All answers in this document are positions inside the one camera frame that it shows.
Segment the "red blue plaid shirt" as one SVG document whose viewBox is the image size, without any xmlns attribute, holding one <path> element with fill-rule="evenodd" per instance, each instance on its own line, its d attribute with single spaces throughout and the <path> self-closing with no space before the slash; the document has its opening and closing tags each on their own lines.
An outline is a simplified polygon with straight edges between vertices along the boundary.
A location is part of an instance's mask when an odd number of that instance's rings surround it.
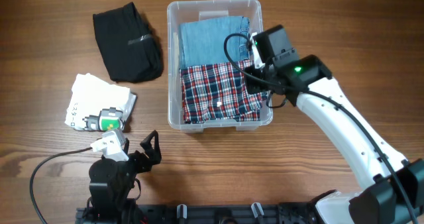
<svg viewBox="0 0 424 224">
<path fill-rule="evenodd" d="M 249 94 L 244 75 L 231 63 L 206 64 L 180 70 L 183 120 L 200 124 L 211 120 L 260 120 L 266 92 Z"/>
</svg>

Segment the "white printed t-shirt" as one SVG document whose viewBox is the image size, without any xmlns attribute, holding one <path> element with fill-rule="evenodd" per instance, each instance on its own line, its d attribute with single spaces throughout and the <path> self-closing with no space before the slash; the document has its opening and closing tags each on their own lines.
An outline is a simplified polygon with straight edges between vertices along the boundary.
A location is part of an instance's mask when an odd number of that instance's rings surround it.
<svg viewBox="0 0 424 224">
<path fill-rule="evenodd" d="M 91 74 L 78 74 L 65 124 L 77 131 L 123 130 L 135 101 L 136 95 L 128 87 L 108 84 Z"/>
</svg>

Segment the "blue jeans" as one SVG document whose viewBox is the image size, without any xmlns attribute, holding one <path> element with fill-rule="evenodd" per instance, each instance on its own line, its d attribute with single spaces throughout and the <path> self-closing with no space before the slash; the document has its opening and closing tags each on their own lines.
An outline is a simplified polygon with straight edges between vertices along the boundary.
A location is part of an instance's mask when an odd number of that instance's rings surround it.
<svg viewBox="0 0 424 224">
<path fill-rule="evenodd" d="M 230 34 L 249 35 L 250 20 L 228 16 L 182 23 L 179 27 L 180 68 L 228 61 L 224 41 Z"/>
</svg>

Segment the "black garment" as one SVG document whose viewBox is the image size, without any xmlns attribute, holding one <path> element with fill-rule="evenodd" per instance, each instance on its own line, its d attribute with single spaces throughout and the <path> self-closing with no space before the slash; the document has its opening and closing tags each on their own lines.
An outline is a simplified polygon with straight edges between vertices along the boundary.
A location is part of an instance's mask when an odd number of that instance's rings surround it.
<svg viewBox="0 0 424 224">
<path fill-rule="evenodd" d="M 114 82 L 140 83 L 162 75 L 160 44 L 134 3 L 93 15 L 95 40 Z"/>
</svg>

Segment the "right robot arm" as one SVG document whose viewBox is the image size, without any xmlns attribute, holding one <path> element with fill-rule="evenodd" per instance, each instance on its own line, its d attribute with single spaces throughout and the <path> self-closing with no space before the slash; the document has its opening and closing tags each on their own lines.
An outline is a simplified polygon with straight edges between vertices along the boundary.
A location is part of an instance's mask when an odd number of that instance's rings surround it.
<svg viewBox="0 0 424 224">
<path fill-rule="evenodd" d="M 300 58 L 284 27 L 248 39 L 251 93 L 283 95 L 327 135 L 346 160 L 358 192 L 331 191 L 313 201 L 321 223 L 416 223 L 423 214 L 423 161 L 409 161 L 354 108 L 330 69 L 314 55 Z"/>
</svg>

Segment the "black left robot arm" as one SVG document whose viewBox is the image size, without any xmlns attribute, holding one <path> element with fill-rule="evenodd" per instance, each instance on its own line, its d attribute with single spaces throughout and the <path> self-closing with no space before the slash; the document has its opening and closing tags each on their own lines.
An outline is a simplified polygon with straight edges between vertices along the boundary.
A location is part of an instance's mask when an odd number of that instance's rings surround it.
<svg viewBox="0 0 424 224">
<path fill-rule="evenodd" d="M 140 142 L 142 152 L 129 153 L 129 140 L 122 130 L 112 129 L 90 144 L 102 157 L 89 169 L 91 197 L 76 223 L 147 223 L 137 206 L 137 197 L 129 198 L 140 187 L 136 176 L 161 163 L 158 132 L 152 131 Z"/>
</svg>

